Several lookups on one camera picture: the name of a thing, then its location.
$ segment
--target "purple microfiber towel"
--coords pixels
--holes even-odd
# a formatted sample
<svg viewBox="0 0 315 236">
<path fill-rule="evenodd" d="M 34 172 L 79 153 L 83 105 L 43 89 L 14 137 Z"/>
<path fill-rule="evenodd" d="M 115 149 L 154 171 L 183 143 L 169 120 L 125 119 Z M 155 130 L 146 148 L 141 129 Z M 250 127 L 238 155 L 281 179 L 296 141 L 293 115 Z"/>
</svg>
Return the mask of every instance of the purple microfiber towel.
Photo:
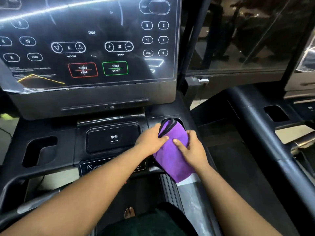
<svg viewBox="0 0 315 236">
<path fill-rule="evenodd" d="M 186 162 L 181 151 L 173 143 L 173 139 L 180 140 L 187 147 L 188 134 L 179 122 L 167 119 L 160 128 L 159 137 L 162 136 L 169 136 L 169 140 L 153 156 L 176 183 L 181 182 L 195 170 Z"/>
</svg>

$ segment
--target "treadmill belt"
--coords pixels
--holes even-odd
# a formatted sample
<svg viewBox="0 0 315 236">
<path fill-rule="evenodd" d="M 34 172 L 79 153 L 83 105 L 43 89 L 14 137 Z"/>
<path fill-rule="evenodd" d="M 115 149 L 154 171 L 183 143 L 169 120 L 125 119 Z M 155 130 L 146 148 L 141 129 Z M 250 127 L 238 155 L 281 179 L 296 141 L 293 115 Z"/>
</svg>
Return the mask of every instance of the treadmill belt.
<svg viewBox="0 0 315 236">
<path fill-rule="evenodd" d="M 96 233 L 98 234 L 109 224 L 123 220 L 124 212 L 129 207 L 133 207 L 135 214 L 139 215 L 164 201 L 158 174 L 129 179 L 98 222 Z"/>
<path fill-rule="evenodd" d="M 211 124 L 203 125 L 202 128 L 204 143 L 208 146 L 221 176 L 283 236 L 298 236 L 294 224 L 245 143 L 235 137 L 232 140 L 223 137 L 222 141 L 216 139 L 215 142 L 210 142 L 216 138 L 214 135 L 231 133 L 226 128 L 224 132 L 220 132 L 218 128 L 213 132 Z M 236 129 L 230 131 L 234 136 Z"/>
</svg>

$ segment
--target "person's left hand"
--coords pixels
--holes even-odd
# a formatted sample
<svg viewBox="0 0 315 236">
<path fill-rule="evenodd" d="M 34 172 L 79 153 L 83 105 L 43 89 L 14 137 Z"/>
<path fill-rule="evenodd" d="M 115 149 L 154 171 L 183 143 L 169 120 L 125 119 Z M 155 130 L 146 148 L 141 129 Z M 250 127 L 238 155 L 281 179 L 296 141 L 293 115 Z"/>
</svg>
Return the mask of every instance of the person's left hand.
<svg viewBox="0 0 315 236">
<path fill-rule="evenodd" d="M 158 137 L 160 126 L 161 124 L 157 123 L 138 137 L 135 146 L 144 154 L 144 157 L 156 153 L 169 139 L 168 136 Z"/>
</svg>

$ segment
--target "glass window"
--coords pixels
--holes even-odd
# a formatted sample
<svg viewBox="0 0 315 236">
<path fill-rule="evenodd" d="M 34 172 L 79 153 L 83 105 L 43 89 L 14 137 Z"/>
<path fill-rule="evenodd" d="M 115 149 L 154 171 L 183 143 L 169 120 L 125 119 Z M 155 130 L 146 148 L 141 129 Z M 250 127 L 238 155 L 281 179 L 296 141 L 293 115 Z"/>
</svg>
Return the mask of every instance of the glass window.
<svg viewBox="0 0 315 236">
<path fill-rule="evenodd" d="M 315 0 L 212 0 L 189 70 L 285 69 L 314 5 Z"/>
</svg>

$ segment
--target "person's left arm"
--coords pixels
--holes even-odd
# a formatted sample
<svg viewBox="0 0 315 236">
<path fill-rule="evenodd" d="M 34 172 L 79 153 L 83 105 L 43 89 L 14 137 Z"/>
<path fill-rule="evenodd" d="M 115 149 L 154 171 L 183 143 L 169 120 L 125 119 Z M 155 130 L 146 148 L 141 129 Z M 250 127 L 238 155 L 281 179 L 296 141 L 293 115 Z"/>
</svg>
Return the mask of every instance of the person's left arm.
<svg viewBox="0 0 315 236">
<path fill-rule="evenodd" d="M 158 138 L 160 125 L 142 133 L 133 148 L 73 182 L 0 236 L 87 236 L 140 162 L 168 140 Z"/>
</svg>

